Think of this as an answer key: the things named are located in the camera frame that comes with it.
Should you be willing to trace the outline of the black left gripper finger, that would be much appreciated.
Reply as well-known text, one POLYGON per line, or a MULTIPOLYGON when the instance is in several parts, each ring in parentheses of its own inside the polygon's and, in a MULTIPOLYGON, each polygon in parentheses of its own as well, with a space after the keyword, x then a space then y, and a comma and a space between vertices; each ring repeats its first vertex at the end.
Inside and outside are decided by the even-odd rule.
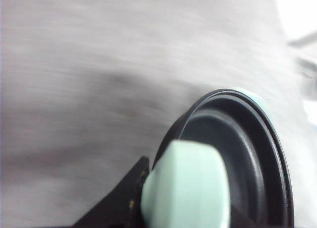
POLYGON ((142 188, 149 158, 142 156, 119 184, 73 226, 75 228, 145 228, 141 214, 142 188))

